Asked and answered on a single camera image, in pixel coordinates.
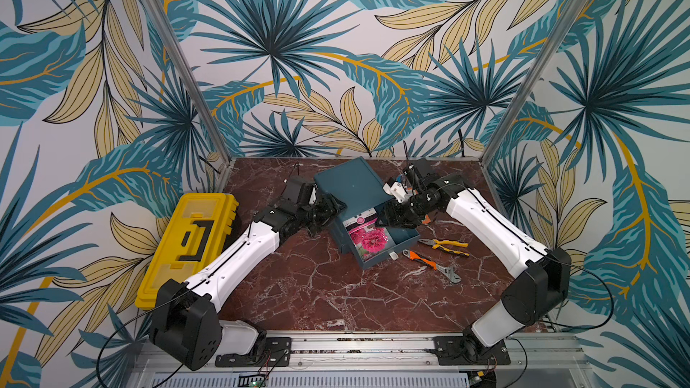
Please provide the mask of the pink flower seed bag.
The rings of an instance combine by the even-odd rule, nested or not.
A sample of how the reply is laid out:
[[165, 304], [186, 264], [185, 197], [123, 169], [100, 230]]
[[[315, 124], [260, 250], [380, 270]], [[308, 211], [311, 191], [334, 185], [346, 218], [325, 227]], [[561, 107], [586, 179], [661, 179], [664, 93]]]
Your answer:
[[358, 215], [344, 222], [344, 227], [358, 253], [363, 257], [374, 256], [392, 243], [386, 228], [376, 225], [377, 214]]

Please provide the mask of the teal top drawer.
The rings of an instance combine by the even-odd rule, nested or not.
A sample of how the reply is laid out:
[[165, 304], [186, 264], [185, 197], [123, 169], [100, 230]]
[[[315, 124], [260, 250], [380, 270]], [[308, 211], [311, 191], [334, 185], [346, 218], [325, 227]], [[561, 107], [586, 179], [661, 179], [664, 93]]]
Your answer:
[[349, 205], [328, 227], [340, 253], [351, 254], [363, 271], [397, 259], [420, 239], [416, 229], [379, 226], [377, 220], [382, 208], [382, 204]]

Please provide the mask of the teal drawer cabinet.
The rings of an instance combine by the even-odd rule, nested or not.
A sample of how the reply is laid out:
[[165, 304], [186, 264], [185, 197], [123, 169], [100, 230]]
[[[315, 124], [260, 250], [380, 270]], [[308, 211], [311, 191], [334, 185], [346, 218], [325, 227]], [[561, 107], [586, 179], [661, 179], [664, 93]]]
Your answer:
[[379, 208], [393, 197], [384, 191], [385, 182], [369, 163], [358, 157], [314, 176], [318, 188], [346, 205], [338, 221], [346, 220], [372, 208]]

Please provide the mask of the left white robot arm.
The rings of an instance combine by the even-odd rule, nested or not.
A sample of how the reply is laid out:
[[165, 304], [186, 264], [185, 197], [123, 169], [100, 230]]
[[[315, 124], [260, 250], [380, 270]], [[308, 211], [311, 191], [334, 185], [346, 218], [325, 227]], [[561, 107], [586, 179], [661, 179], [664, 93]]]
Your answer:
[[280, 198], [257, 213], [245, 232], [200, 272], [183, 282], [167, 280], [156, 297], [149, 340], [196, 371], [216, 354], [223, 339], [219, 312], [250, 272], [302, 229], [322, 231], [347, 205], [319, 192], [304, 204]]

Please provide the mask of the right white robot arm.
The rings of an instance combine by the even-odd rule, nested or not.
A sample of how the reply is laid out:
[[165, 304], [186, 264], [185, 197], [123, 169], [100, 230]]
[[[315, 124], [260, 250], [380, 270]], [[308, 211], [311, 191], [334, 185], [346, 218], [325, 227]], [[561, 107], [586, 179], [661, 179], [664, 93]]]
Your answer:
[[461, 174], [420, 176], [414, 166], [405, 174], [413, 182], [411, 191], [393, 179], [384, 185], [392, 198], [377, 220], [381, 226], [413, 229], [431, 213], [444, 212], [479, 238], [513, 278], [500, 301], [464, 330], [467, 351], [485, 352], [568, 297], [571, 256], [566, 251], [549, 250], [521, 231]]

